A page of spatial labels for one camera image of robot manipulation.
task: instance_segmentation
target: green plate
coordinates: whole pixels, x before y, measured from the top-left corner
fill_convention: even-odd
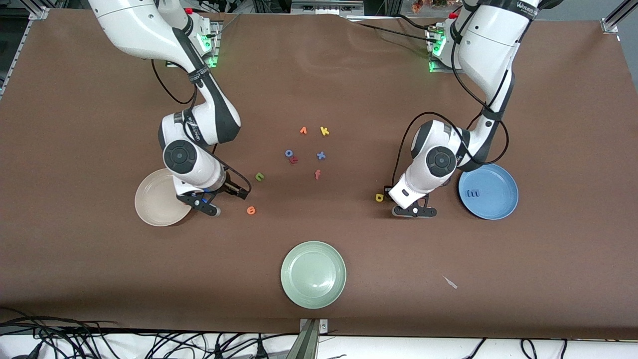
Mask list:
[[[290,300],[301,307],[327,307],[346,285],[346,264],[341,254],[324,242],[301,243],[283,260],[281,285]]]

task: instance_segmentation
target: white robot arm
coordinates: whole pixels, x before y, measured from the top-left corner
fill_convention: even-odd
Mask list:
[[[421,209],[415,203],[455,169],[473,171],[484,163],[514,87],[512,62],[519,40],[538,13],[538,2],[467,0],[456,20],[442,24],[445,38],[433,55],[450,67],[454,55],[454,67],[463,69],[487,100],[472,131],[437,120],[419,128],[412,142],[413,162],[389,191],[400,207],[393,214],[417,217]]]
[[[192,37],[198,31],[193,24],[203,21],[189,20],[191,16],[179,7],[178,0],[89,3],[102,30],[118,49],[143,59],[161,59],[181,66],[205,99],[201,105],[165,116],[159,128],[164,164],[174,175],[178,199],[208,215],[219,215],[219,208],[209,201],[196,201],[191,194],[207,192],[214,196],[225,191],[245,199],[248,192],[232,183],[223,164],[206,150],[206,146],[232,141],[241,121],[193,44],[201,38],[199,34]]]

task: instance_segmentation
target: beige plate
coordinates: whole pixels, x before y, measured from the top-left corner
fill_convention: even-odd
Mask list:
[[[148,175],[135,192],[135,211],[156,227],[178,223],[191,210],[175,197],[173,175],[166,168]]]

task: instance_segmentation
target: brown table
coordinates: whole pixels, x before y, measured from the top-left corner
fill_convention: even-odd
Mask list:
[[[191,212],[157,228],[133,197],[163,167],[161,118],[184,106],[91,12],[52,10],[0,103],[0,303],[137,328],[290,332],[321,317],[342,334],[636,338],[638,97],[616,37],[596,22],[531,27],[500,161],[520,202],[495,222],[463,207],[458,174],[431,196],[435,219],[397,219],[375,202],[416,114],[465,126],[479,109],[453,76],[428,72],[422,46],[336,16],[242,16],[213,71],[242,130],[218,154],[265,180],[245,202],[220,196],[219,218]],[[189,97],[180,70],[160,72]],[[502,144],[499,134],[492,156]],[[404,149],[399,170],[408,164]],[[286,253],[309,240],[335,246],[348,268],[343,295],[321,310],[294,305],[279,283]]]

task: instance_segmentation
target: white scrap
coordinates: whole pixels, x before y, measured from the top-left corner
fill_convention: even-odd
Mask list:
[[[445,278],[445,280],[447,281],[447,284],[451,285],[452,288],[457,289],[459,286],[457,286],[456,284],[454,284],[453,281],[449,280],[446,276],[442,276],[443,278]]]

